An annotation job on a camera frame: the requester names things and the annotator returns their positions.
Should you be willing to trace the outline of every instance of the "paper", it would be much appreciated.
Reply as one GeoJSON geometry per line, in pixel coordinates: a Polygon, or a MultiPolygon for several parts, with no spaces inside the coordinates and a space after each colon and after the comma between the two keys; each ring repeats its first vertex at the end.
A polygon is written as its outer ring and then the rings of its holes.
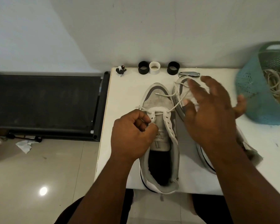
{"type": "Polygon", "coordinates": [[[25,154],[27,154],[32,148],[31,145],[34,143],[38,143],[36,141],[31,140],[23,140],[18,143],[15,143],[25,154]]]}

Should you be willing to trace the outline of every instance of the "blue basket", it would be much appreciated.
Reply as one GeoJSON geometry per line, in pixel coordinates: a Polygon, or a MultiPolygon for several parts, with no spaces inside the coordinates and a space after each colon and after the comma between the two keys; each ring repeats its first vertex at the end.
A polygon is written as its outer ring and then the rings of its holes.
{"type": "Polygon", "coordinates": [[[265,69],[280,69],[280,41],[269,42],[236,75],[236,92],[247,99],[246,115],[261,124],[280,125],[280,104],[263,76],[265,69]]]}

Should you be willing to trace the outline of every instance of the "hand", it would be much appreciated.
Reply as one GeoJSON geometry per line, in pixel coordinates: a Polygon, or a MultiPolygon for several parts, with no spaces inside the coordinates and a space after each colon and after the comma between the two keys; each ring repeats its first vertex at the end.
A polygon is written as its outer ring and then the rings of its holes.
{"type": "Polygon", "coordinates": [[[135,109],[115,120],[111,135],[111,157],[120,162],[133,162],[142,157],[156,138],[158,127],[144,112],[135,109]]]}
{"type": "Polygon", "coordinates": [[[246,100],[242,95],[232,108],[230,97],[224,87],[209,76],[201,76],[201,81],[210,88],[208,94],[197,82],[188,79],[189,88],[199,104],[196,112],[194,104],[185,100],[185,125],[194,141],[207,152],[214,147],[236,145],[235,119],[246,110],[246,100]]]}

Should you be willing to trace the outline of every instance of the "floor tile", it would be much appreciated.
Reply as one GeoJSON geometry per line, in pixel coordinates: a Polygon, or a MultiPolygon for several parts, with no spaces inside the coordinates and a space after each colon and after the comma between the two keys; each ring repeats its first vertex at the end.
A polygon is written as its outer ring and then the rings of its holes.
{"type": "Polygon", "coordinates": [[[135,190],[129,217],[180,222],[180,195],[161,195],[148,190],[135,190]]]}
{"type": "Polygon", "coordinates": [[[153,220],[153,219],[139,219],[129,218],[127,224],[181,224],[181,222],[153,220]]]}
{"type": "Polygon", "coordinates": [[[99,145],[99,142],[84,142],[73,201],[84,196],[93,184],[99,145]]]}
{"type": "Polygon", "coordinates": [[[0,218],[19,216],[24,223],[34,215],[48,221],[58,217],[72,203],[84,142],[45,139],[27,154],[16,142],[0,145],[0,218]],[[47,193],[41,196],[44,187],[47,193]]]}
{"type": "Polygon", "coordinates": [[[187,193],[179,193],[180,196],[180,215],[182,223],[204,224],[205,222],[190,211],[187,193]]]}

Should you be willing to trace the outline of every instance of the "sneaker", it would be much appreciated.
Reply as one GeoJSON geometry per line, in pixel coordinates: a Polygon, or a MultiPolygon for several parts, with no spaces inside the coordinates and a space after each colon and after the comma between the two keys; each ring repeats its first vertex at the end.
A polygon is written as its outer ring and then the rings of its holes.
{"type": "MultiPolygon", "coordinates": [[[[180,118],[184,121],[185,118],[185,109],[183,107],[182,101],[184,99],[189,99],[190,101],[193,102],[195,105],[195,109],[199,109],[199,104],[197,103],[196,99],[194,98],[193,94],[189,90],[189,87],[187,85],[187,80],[188,79],[193,79],[190,76],[182,76],[180,77],[175,83],[172,91],[172,97],[173,97],[173,102],[175,104],[175,110],[177,111],[178,115],[180,118]]],[[[209,88],[207,86],[203,87],[208,93],[209,93],[209,88]]],[[[237,142],[238,144],[243,148],[245,151],[246,155],[250,159],[250,161],[253,163],[254,166],[257,166],[261,161],[262,157],[258,154],[258,152],[252,148],[248,143],[245,137],[243,136],[243,133],[240,131],[240,129],[237,128],[237,142]]],[[[202,163],[206,167],[209,172],[216,174],[216,171],[209,160],[208,156],[206,155],[205,151],[203,148],[196,143],[196,148],[198,151],[198,154],[201,158],[202,163]]]]}
{"type": "Polygon", "coordinates": [[[140,176],[150,191],[170,194],[178,190],[179,149],[173,101],[165,86],[152,84],[138,106],[159,128],[158,134],[139,159],[140,176]]]}

